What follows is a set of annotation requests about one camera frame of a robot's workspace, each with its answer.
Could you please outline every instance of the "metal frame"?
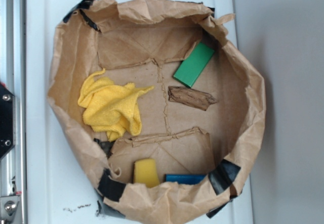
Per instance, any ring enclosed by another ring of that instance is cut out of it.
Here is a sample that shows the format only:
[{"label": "metal frame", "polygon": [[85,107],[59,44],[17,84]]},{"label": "metal frame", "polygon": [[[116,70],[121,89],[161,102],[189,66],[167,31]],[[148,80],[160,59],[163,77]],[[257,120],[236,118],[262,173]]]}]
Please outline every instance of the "metal frame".
[{"label": "metal frame", "polygon": [[15,147],[0,163],[0,199],[19,199],[11,223],[27,223],[25,17],[25,0],[0,0],[0,80],[15,95]]}]

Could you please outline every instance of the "white appliance top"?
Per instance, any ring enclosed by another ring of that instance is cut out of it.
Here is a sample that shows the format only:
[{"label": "white appliance top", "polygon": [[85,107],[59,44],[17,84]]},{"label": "white appliance top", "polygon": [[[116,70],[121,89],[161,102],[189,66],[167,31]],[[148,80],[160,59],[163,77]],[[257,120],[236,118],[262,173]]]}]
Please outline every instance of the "white appliance top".
[{"label": "white appliance top", "polygon": [[[46,101],[55,27],[81,0],[27,0],[26,139],[28,222],[136,223],[97,213],[98,195],[79,167],[52,109]],[[232,0],[176,0],[203,2],[215,17],[233,13]],[[236,44],[234,21],[225,24]],[[215,217],[190,223],[252,224],[250,180],[241,196]]]}]

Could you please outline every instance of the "white wall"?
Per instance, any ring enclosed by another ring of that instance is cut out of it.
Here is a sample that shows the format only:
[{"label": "white wall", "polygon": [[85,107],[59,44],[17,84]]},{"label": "white wall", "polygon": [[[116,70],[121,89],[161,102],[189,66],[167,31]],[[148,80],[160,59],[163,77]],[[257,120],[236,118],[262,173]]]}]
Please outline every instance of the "white wall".
[{"label": "white wall", "polygon": [[255,224],[324,223],[324,0],[234,0],[238,47],[266,79]]}]

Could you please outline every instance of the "yellow sponge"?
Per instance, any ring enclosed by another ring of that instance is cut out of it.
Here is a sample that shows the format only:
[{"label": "yellow sponge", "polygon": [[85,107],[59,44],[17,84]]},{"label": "yellow sponge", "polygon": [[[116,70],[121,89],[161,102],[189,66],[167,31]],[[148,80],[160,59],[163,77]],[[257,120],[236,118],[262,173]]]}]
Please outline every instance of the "yellow sponge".
[{"label": "yellow sponge", "polygon": [[153,188],[160,184],[154,159],[138,160],[135,162],[134,167],[134,183],[146,184],[148,188]]}]

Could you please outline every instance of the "metal bracket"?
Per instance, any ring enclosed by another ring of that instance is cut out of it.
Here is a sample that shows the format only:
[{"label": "metal bracket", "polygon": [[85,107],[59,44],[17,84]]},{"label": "metal bracket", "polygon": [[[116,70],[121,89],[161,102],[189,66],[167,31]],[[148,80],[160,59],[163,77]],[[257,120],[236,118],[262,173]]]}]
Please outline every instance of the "metal bracket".
[{"label": "metal bracket", "polygon": [[0,160],[14,144],[14,95],[0,84]]},{"label": "metal bracket", "polygon": [[20,203],[20,196],[6,196],[0,197],[0,224],[14,224],[16,220],[21,220],[22,209]]}]

